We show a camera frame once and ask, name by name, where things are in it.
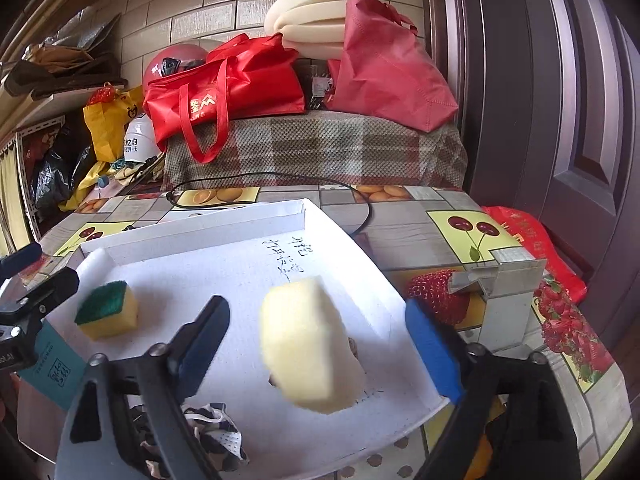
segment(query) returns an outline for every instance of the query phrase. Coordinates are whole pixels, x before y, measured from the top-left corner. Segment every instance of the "white box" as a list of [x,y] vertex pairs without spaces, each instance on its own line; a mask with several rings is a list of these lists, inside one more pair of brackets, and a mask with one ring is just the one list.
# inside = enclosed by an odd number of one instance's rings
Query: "white box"
[[[406,330],[400,295],[309,200],[258,204],[98,238],[82,244],[71,261],[81,261],[78,293],[47,319],[84,358],[95,352],[112,360],[140,355],[168,342],[211,296],[228,300],[229,330],[200,390],[187,400],[196,407],[225,402],[242,433],[250,463],[225,477],[316,478],[388,446],[448,403]],[[260,355],[258,311],[265,294],[308,276],[322,277],[367,373],[360,402],[332,415],[286,401],[268,383]],[[92,289],[113,280],[126,280],[138,298],[139,327],[92,342],[74,324],[76,311]],[[30,441],[42,424],[22,428],[28,446],[34,447]]]

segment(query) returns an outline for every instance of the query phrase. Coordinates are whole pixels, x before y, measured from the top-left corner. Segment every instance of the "yellow plastic bag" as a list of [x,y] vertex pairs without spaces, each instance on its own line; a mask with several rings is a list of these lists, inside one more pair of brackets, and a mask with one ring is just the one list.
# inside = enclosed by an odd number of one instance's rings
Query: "yellow plastic bag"
[[96,182],[98,182],[98,177],[102,174],[107,174],[110,169],[110,165],[106,162],[102,162],[100,160],[96,162],[86,174],[84,179],[82,179],[80,184],[78,184],[78,187],[74,191],[71,198],[66,202],[61,202],[58,204],[58,208],[60,209],[60,211],[75,211],[76,209],[78,209],[78,206],[82,203],[82,200],[86,198],[92,187]]
[[95,158],[103,162],[115,162],[124,155],[125,126],[142,108],[142,86],[116,93],[116,98],[110,103],[96,103],[83,109],[84,122],[94,143]]

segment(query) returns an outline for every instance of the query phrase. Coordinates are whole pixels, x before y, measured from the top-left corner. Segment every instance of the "white hard hat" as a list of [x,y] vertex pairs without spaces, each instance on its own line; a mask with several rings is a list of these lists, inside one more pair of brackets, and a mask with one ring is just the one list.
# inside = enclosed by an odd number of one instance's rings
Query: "white hard hat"
[[124,136],[124,160],[146,162],[152,156],[160,155],[156,146],[156,136],[151,119],[141,114],[133,119]]

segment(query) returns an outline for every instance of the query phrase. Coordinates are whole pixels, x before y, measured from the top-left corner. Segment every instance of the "pink non-woven bag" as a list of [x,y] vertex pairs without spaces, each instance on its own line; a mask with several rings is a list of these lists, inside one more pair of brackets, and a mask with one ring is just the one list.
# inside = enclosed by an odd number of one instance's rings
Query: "pink non-woven bag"
[[327,108],[423,132],[449,121],[458,104],[417,33],[389,4],[348,0],[342,59],[329,61],[334,90],[325,98]]

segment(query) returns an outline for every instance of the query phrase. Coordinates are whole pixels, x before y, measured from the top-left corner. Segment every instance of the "screw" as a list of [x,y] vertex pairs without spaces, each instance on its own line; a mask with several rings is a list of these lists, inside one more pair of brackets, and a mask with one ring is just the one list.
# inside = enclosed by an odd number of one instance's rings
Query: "screw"
[[164,343],[156,343],[149,349],[149,355],[152,355],[153,357],[161,356],[166,352],[166,349],[167,346]]
[[89,358],[89,366],[97,366],[107,362],[107,356],[105,354],[94,354]]
[[486,354],[486,348],[480,343],[469,343],[466,346],[466,352],[474,357],[480,357]]
[[546,365],[548,362],[545,355],[540,352],[532,352],[529,354],[529,359],[537,365]]

